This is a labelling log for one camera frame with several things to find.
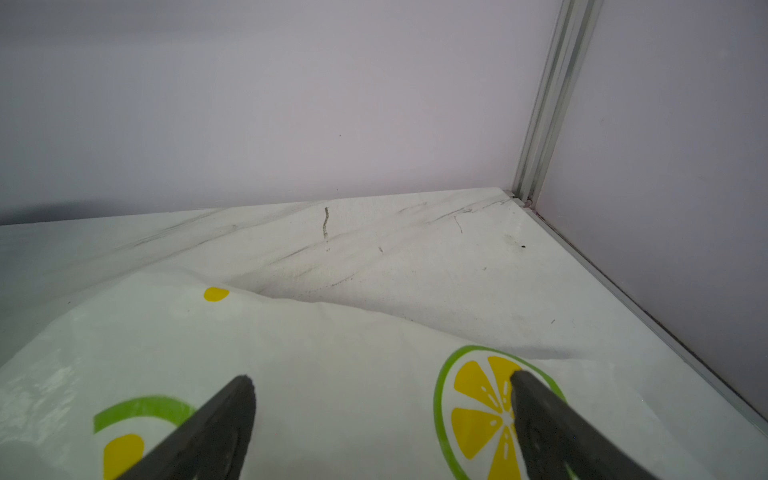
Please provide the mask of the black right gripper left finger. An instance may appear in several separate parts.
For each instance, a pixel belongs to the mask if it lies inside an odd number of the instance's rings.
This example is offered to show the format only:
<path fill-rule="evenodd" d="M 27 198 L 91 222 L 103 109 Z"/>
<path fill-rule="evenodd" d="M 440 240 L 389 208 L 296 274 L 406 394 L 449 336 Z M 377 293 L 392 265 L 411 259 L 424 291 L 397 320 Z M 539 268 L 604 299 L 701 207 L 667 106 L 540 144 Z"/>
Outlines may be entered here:
<path fill-rule="evenodd" d="M 254 384 L 237 376 L 121 478 L 238 480 L 255 416 Z"/>

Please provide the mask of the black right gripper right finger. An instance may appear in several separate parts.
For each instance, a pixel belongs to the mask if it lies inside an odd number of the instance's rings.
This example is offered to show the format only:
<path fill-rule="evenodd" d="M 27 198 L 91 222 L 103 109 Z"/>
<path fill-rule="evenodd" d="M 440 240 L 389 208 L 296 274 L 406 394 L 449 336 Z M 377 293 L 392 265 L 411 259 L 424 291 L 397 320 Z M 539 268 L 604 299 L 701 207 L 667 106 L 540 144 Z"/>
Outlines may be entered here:
<path fill-rule="evenodd" d="M 652 479 L 527 371 L 510 377 L 515 429 L 530 479 Z"/>

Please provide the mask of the white lemon print plastic bag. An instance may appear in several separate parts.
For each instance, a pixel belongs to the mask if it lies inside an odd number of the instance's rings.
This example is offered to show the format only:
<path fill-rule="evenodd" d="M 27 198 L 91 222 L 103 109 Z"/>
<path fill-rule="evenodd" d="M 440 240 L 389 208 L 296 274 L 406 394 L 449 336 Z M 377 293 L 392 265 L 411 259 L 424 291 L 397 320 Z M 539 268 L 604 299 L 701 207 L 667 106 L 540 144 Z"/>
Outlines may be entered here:
<path fill-rule="evenodd" d="M 96 294 L 2 367 L 1 475 L 114 479 L 246 375 L 246 479 L 522 479 L 520 370 L 658 478 L 707 477 L 609 365 L 524 359 L 386 314 L 167 272 Z"/>

